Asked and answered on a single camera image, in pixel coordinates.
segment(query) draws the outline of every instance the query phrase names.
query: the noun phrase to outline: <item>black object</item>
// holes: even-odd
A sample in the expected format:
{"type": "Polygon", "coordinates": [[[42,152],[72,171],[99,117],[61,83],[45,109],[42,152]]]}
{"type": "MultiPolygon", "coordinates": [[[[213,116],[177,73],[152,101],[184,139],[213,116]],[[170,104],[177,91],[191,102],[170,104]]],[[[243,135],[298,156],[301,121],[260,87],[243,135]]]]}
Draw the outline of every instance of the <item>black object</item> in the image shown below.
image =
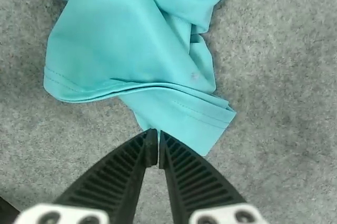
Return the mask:
{"type": "MultiPolygon", "coordinates": [[[[131,224],[145,169],[156,165],[157,160],[157,131],[150,129],[92,166],[55,203],[101,209],[107,212],[111,224],[131,224]]],[[[165,170],[175,224],[187,224],[197,209],[245,202],[204,158],[164,132],[159,168],[165,170]]]]}
{"type": "Polygon", "coordinates": [[[18,215],[19,211],[0,197],[0,223],[12,224],[18,215]]]}

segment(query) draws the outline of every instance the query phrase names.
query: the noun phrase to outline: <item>stitching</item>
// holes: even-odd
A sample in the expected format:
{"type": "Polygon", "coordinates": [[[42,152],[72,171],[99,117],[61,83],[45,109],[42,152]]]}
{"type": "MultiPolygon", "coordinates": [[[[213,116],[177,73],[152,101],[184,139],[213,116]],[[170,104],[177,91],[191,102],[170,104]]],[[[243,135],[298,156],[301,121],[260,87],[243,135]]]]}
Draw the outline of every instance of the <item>stitching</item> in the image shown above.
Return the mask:
{"type": "Polygon", "coordinates": [[[53,73],[56,74],[56,75],[62,76],[64,79],[66,79],[66,80],[68,80],[69,82],[75,84],[76,86],[81,87],[81,86],[79,86],[77,83],[75,83],[75,82],[73,82],[72,80],[66,78],[64,75],[61,75],[61,74],[59,74],[59,73],[53,71],[53,70],[50,69],[47,65],[45,66],[45,68],[48,69],[49,71],[53,72],[53,73]]]}
{"type": "MultiPolygon", "coordinates": [[[[50,69],[48,66],[45,66],[45,68],[48,69],[49,71],[53,72],[54,74],[63,77],[65,80],[71,82],[72,84],[75,84],[76,86],[78,86],[78,87],[80,87],[80,88],[83,88],[82,86],[80,86],[79,84],[73,82],[72,80],[70,80],[69,78],[65,77],[64,75],[59,74],[59,73],[53,71],[53,70],[50,69]]],[[[121,86],[121,85],[128,85],[128,84],[129,84],[129,83],[119,83],[119,84],[115,84],[114,87],[116,87],[116,86],[121,86]]],[[[96,90],[86,91],[86,92],[87,92],[87,93],[90,93],[90,92],[95,92],[95,91],[102,91],[102,90],[109,89],[109,88],[110,88],[110,87],[104,87],[104,88],[101,88],[101,89],[96,89],[96,90]]]]}
{"type": "Polygon", "coordinates": [[[68,87],[68,86],[65,85],[65,84],[62,84],[62,83],[60,83],[60,82],[58,82],[58,81],[56,81],[56,80],[54,80],[54,79],[51,79],[50,77],[48,77],[48,76],[46,76],[46,75],[44,75],[44,77],[47,78],[47,79],[49,79],[49,80],[51,80],[51,81],[53,81],[53,82],[55,82],[55,83],[57,83],[57,84],[59,84],[59,85],[61,85],[61,86],[63,86],[63,87],[66,87],[66,88],[69,89],[69,90],[72,90],[72,91],[75,91],[75,92],[79,92],[79,93],[80,93],[80,91],[74,90],[74,89],[68,87]]]}
{"type": "Polygon", "coordinates": [[[211,125],[211,126],[213,126],[213,127],[215,127],[215,128],[220,128],[220,129],[222,129],[222,130],[225,130],[226,128],[222,128],[222,127],[220,127],[220,126],[217,126],[217,125],[214,125],[214,124],[211,124],[211,123],[208,123],[208,122],[206,122],[206,121],[203,121],[203,120],[200,120],[200,119],[197,119],[196,117],[194,117],[194,116],[192,116],[192,115],[190,115],[190,114],[186,114],[187,116],[190,116],[190,117],[192,117],[192,118],[194,118],[195,120],[199,120],[199,121],[201,121],[201,122],[203,122],[203,123],[205,123],[205,124],[208,124],[208,125],[211,125]]]}
{"type": "MultiPolygon", "coordinates": [[[[68,86],[65,85],[65,84],[62,84],[62,83],[60,83],[60,82],[58,82],[58,81],[56,81],[56,80],[54,80],[54,79],[51,79],[51,78],[48,77],[47,75],[44,75],[44,76],[45,76],[45,78],[49,79],[50,81],[55,82],[55,83],[57,83],[57,84],[59,84],[59,85],[65,87],[65,88],[67,88],[67,89],[69,89],[69,90],[75,91],[75,92],[77,92],[77,93],[81,93],[81,92],[78,91],[78,90],[72,89],[72,88],[68,87],[68,86]]],[[[189,107],[187,107],[187,106],[184,106],[184,105],[182,105],[182,104],[180,104],[180,103],[178,103],[178,102],[176,102],[176,101],[174,101],[174,102],[177,103],[178,105],[181,105],[182,107],[185,107],[185,108],[188,108],[188,109],[194,111],[193,109],[191,109],[191,108],[189,108],[189,107]]],[[[226,121],[222,121],[222,120],[219,120],[219,119],[210,117],[210,116],[208,116],[208,115],[206,115],[206,114],[203,114],[203,113],[201,113],[201,112],[198,112],[198,111],[194,111],[194,112],[199,113],[199,114],[204,115],[204,116],[207,116],[207,117],[209,117],[209,118],[211,118],[211,119],[215,119],[215,120],[218,120],[218,121],[220,121],[220,122],[224,122],[224,123],[226,123],[226,124],[229,124],[229,123],[226,122],[226,121]]],[[[198,120],[198,121],[203,122],[203,123],[205,123],[205,124],[211,125],[211,126],[213,126],[213,127],[215,127],[215,128],[219,128],[219,129],[225,130],[225,128],[222,128],[222,127],[220,127],[220,126],[217,126],[217,125],[214,125],[214,124],[205,122],[205,121],[203,121],[203,120],[197,119],[196,117],[194,117],[194,116],[192,116],[192,115],[190,115],[190,114],[186,114],[186,115],[187,115],[187,116],[190,116],[190,117],[192,117],[192,118],[194,118],[195,120],[198,120]]]]}
{"type": "Polygon", "coordinates": [[[218,121],[220,121],[220,122],[228,123],[227,121],[224,121],[224,120],[220,120],[220,119],[214,118],[214,117],[209,116],[209,115],[207,115],[207,114],[205,114],[205,113],[202,113],[202,112],[198,112],[198,111],[196,111],[196,110],[194,110],[194,109],[192,109],[192,108],[189,108],[188,106],[183,105],[183,104],[181,104],[181,103],[178,103],[178,102],[176,102],[176,101],[173,101],[173,102],[174,102],[174,103],[177,103],[178,105],[181,105],[182,107],[185,107],[185,108],[187,108],[187,109],[190,109],[190,110],[193,111],[193,112],[196,112],[196,113],[199,113],[199,114],[201,114],[201,115],[203,115],[203,116],[209,117],[209,118],[211,118],[211,119],[213,119],[213,120],[218,120],[218,121]]]}

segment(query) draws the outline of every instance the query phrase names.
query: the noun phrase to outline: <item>teal shirt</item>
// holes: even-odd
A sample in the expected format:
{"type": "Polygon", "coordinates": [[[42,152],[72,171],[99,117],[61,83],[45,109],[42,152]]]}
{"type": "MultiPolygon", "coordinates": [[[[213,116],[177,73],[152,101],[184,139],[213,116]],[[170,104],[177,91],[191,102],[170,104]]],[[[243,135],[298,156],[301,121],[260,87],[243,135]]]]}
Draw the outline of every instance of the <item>teal shirt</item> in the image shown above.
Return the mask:
{"type": "Polygon", "coordinates": [[[144,130],[206,155],[235,116],[212,95],[200,35],[218,1],[68,0],[48,39],[44,88],[73,103],[119,96],[144,130]]]}

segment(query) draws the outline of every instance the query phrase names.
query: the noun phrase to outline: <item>floor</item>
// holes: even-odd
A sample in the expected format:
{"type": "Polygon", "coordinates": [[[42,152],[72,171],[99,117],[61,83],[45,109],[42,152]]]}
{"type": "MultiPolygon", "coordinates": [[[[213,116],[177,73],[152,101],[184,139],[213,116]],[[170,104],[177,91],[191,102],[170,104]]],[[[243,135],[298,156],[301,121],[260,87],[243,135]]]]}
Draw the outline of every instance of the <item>floor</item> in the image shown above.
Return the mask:
{"type": "MultiPolygon", "coordinates": [[[[140,132],[118,99],[67,104],[44,91],[64,4],[0,0],[0,194],[19,209],[51,202],[140,132]]],[[[336,0],[222,0],[206,35],[216,93],[238,112],[206,158],[270,223],[336,222],[336,37],[336,0]]],[[[172,223],[163,172],[144,183],[135,223],[172,223]]]]}

